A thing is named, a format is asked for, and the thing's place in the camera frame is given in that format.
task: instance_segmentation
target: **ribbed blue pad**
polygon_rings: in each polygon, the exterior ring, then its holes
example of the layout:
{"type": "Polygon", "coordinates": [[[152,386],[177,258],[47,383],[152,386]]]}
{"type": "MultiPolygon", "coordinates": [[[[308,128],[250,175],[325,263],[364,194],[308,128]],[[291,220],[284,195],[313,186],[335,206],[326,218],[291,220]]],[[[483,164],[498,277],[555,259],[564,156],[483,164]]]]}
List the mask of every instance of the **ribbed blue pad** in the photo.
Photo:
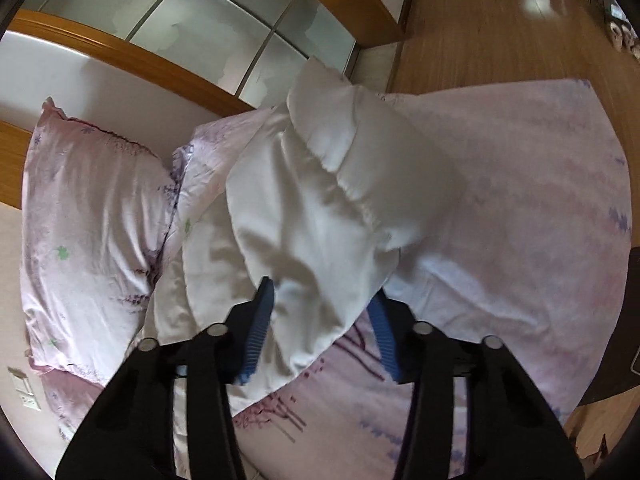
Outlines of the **ribbed blue pad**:
{"type": "Polygon", "coordinates": [[[254,322],[249,330],[246,338],[246,346],[244,347],[244,366],[238,374],[237,381],[240,385],[247,384],[249,378],[255,373],[258,365],[258,358],[262,352],[264,339],[267,337],[267,330],[271,320],[271,311],[273,310],[273,283],[269,282],[267,288],[260,298],[254,322]]]}
{"type": "Polygon", "coordinates": [[[367,307],[369,319],[376,336],[376,342],[380,349],[380,358],[385,370],[391,375],[395,382],[398,382],[402,375],[398,359],[396,358],[396,339],[394,338],[388,319],[386,318],[385,309],[380,303],[378,296],[374,296],[367,307]]]}

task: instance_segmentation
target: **round metal bolt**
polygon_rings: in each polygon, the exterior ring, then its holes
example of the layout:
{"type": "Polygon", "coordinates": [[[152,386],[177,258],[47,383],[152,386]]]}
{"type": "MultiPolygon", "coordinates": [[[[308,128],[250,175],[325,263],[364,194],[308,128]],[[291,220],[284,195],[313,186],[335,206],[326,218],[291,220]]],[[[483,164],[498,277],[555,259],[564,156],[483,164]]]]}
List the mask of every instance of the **round metal bolt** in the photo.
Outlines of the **round metal bolt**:
{"type": "Polygon", "coordinates": [[[224,323],[214,323],[209,328],[207,328],[207,334],[212,337],[220,337],[229,332],[229,329],[226,327],[224,323]]]}
{"type": "Polygon", "coordinates": [[[138,343],[138,350],[141,352],[151,352],[156,346],[158,346],[158,341],[152,337],[145,337],[138,343]]]}
{"type": "Polygon", "coordinates": [[[498,350],[502,348],[502,346],[504,345],[504,343],[502,342],[502,339],[500,339],[498,336],[495,336],[495,335],[488,335],[482,340],[482,342],[485,345],[487,345],[491,350],[498,350]]]}
{"type": "Polygon", "coordinates": [[[417,333],[417,335],[429,335],[433,332],[433,326],[426,321],[418,321],[414,324],[414,332],[417,333]]]}

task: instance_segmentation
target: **slipper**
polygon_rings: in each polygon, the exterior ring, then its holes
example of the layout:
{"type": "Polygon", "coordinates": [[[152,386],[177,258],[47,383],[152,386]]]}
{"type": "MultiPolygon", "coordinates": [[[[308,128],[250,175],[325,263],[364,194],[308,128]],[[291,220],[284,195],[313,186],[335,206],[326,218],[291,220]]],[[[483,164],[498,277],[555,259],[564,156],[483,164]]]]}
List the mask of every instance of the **slipper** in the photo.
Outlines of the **slipper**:
{"type": "Polygon", "coordinates": [[[609,23],[609,30],[610,30],[610,36],[611,36],[611,43],[613,43],[613,47],[618,52],[622,52],[622,42],[623,42],[622,30],[620,29],[620,27],[616,22],[609,23]]]}
{"type": "Polygon", "coordinates": [[[622,38],[623,38],[623,43],[625,45],[625,49],[628,52],[631,52],[631,49],[636,43],[636,38],[634,38],[634,34],[626,25],[622,25],[622,38]]]}

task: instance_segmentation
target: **pink pillow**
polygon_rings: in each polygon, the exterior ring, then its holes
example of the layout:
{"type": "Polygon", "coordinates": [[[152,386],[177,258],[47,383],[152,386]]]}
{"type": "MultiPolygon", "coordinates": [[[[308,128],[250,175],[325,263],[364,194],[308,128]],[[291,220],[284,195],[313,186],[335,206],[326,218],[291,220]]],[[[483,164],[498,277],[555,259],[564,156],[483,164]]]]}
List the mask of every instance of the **pink pillow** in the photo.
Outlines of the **pink pillow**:
{"type": "Polygon", "coordinates": [[[22,186],[22,305],[36,366],[105,385],[142,325],[179,190],[148,148],[49,98],[22,186]]]}

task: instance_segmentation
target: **wooden floor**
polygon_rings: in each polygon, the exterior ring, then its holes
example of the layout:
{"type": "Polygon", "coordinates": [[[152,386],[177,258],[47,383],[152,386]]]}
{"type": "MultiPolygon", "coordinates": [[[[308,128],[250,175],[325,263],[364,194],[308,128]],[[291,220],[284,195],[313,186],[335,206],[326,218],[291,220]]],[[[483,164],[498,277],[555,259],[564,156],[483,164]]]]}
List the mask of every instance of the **wooden floor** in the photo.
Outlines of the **wooden floor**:
{"type": "MultiPolygon", "coordinates": [[[[601,14],[580,0],[413,0],[393,92],[550,78],[593,84],[628,158],[640,218],[640,64],[616,52],[601,14]]],[[[640,222],[633,230],[640,245],[640,222]]],[[[640,406],[640,387],[579,408],[566,429],[581,456],[611,448],[640,406]]]]}

